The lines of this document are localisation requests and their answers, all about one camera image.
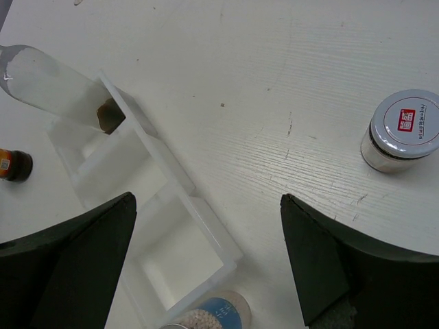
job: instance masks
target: white jar lid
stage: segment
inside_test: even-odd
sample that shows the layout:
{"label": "white jar lid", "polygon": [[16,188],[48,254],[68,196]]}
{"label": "white jar lid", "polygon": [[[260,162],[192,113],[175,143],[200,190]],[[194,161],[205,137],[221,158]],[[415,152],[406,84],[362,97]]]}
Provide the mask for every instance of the white jar lid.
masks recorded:
{"label": "white jar lid", "polygon": [[375,111],[370,130],[385,152],[421,158],[439,148],[439,96],[425,90],[390,95]]}

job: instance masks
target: white styrofoam holder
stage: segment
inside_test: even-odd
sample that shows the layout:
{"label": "white styrofoam holder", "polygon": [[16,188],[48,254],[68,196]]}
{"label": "white styrofoam holder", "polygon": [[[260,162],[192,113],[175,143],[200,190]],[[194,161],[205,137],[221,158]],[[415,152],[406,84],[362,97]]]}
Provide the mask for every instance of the white styrofoam holder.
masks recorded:
{"label": "white styrofoam holder", "polygon": [[228,277],[242,253],[136,101],[103,72],[96,81],[123,123],[105,135],[59,118],[47,133],[85,209],[126,191],[136,196],[121,282],[143,325],[155,329]]}

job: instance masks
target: white table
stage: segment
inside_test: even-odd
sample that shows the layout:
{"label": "white table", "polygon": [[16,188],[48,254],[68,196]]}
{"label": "white table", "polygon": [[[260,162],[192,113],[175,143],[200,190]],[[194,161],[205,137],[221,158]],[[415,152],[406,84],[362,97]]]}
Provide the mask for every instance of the white table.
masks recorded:
{"label": "white table", "polygon": [[[378,239],[439,254],[439,152],[400,175],[374,171],[359,153],[382,99],[408,88],[439,93],[439,2],[382,2],[14,0],[0,44],[38,47],[89,77],[103,68],[135,96],[242,248],[229,286],[248,299],[252,328],[303,328],[283,193]],[[27,184],[0,185],[6,241],[81,208],[43,131],[49,116],[0,97],[2,147],[36,159]],[[140,326],[123,291],[109,328],[121,326],[118,313]]]}

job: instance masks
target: blue label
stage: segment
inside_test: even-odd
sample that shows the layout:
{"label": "blue label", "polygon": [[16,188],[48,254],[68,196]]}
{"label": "blue label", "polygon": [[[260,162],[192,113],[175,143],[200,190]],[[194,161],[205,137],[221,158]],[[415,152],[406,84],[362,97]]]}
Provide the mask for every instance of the blue label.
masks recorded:
{"label": "blue label", "polygon": [[214,297],[210,298],[197,307],[212,314],[223,329],[242,329],[241,317],[236,308],[227,300]]}

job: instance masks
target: glass bottle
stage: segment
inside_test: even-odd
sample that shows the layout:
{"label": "glass bottle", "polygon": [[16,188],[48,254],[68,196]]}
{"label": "glass bottle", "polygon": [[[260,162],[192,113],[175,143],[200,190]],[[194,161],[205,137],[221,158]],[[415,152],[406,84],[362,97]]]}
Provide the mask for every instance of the glass bottle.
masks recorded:
{"label": "glass bottle", "polygon": [[0,46],[0,87],[23,103],[107,134],[125,119],[102,85],[30,46]]}
{"label": "glass bottle", "polygon": [[25,152],[0,149],[0,179],[24,182],[32,172],[33,163]]}

